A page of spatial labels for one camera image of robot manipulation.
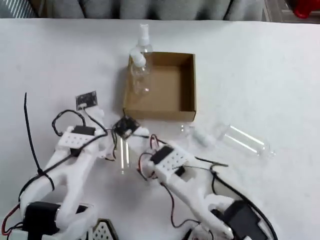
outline open cardboard box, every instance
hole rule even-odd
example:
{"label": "open cardboard box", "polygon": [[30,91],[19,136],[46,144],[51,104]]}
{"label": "open cardboard box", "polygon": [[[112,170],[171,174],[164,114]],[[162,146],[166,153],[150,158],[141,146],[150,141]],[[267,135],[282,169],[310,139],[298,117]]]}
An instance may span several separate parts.
{"label": "open cardboard box", "polygon": [[154,52],[150,92],[136,95],[129,59],[123,111],[134,119],[192,122],[196,116],[195,55]]}

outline robotic arm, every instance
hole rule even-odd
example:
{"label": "robotic arm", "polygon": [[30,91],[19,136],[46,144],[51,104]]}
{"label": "robotic arm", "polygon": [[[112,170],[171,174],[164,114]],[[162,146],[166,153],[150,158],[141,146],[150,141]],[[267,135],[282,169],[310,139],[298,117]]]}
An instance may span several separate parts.
{"label": "robotic arm", "polygon": [[[91,205],[80,205],[80,200],[95,160],[105,158],[112,152],[113,140],[111,134],[104,134],[105,128],[101,127],[103,111],[98,106],[87,108],[87,111],[90,115],[86,117],[91,116],[90,119],[94,118],[95,122],[87,119],[90,123],[87,126],[68,127],[45,167],[46,172],[61,159],[72,156],[47,172],[56,186],[67,187],[63,202],[41,202],[51,192],[51,185],[45,176],[36,179],[21,195],[23,227],[22,230],[12,231],[13,239],[76,240],[96,224],[97,209]],[[180,198],[205,231],[228,240],[246,237],[252,240],[268,239],[258,226],[260,219],[251,207],[229,196],[213,193],[209,184],[213,175],[207,164],[174,142],[158,142],[156,147],[150,146],[148,129],[128,116],[121,118],[112,130],[141,156],[140,171],[155,175],[166,189]]]}

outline plastic bottle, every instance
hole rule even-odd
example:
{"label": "plastic bottle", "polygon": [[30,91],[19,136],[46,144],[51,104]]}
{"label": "plastic bottle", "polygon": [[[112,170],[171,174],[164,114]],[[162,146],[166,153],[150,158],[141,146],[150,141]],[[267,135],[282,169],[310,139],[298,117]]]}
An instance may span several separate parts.
{"label": "plastic bottle", "polygon": [[133,63],[130,66],[130,72],[133,80],[133,91],[137,95],[144,95],[150,91],[150,68],[147,65],[146,58],[142,55],[138,48],[134,48],[130,52]]}
{"label": "plastic bottle", "polygon": [[149,68],[152,67],[152,53],[153,47],[150,44],[150,37],[149,37],[149,25],[148,24],[140,24],[139,29],[139,38],[137,47],[139,48],[140,52],[146,58],[146,62]]}

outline white table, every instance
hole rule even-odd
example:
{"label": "white table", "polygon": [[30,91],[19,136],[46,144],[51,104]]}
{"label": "white table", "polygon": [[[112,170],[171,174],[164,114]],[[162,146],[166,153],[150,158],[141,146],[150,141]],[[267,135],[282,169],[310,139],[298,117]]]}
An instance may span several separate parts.
{"label": "white table", "polygon": [[[276,157],[262,162],[236,151],[194,154],[230,164],[221,176],[241,187],[273,223],[279,239],[315,239],[320,227],[320,26],[262,22],[149,21],[155,51],[196,54],[195,124],[232,123],[267,139]],[[55,115],[75,108],[75,96],[97,90],[110,125],[120,116],[128,53],[139,21],[0,19],[0,215],[12,208],[36,173],[23,112],[28,113],[41,166],[58,138]],[[75,124],[68,115],[59,128]],[[159,127],[147,123],[152,132]],[[168,134],[160,135],[168,139]],[[179,240],[171,202],[160,186],[136,174],[113,174],[98,161],[83,201],[110,218],[120,239]],[[189,216],[179,202],[175,221]],[[9,225],[18,221],[16,216]]]}

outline bottle cap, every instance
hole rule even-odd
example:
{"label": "bottle cap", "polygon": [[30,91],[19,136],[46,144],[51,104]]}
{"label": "bottle cap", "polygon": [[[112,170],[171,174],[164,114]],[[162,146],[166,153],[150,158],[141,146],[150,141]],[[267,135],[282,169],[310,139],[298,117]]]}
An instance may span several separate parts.
{"label": "bottle cap", "polygon": [[130,56],[133,60],[134,65],[141,68],[146,65],[146,58],[141,54],[138,48],[134,48],[130,52]]}
{"label": "bottle cap", "polygon": [[139,46],[147,46],[149,44],[150,44],[149,25],[148,24],[140,24],[138,45]]}

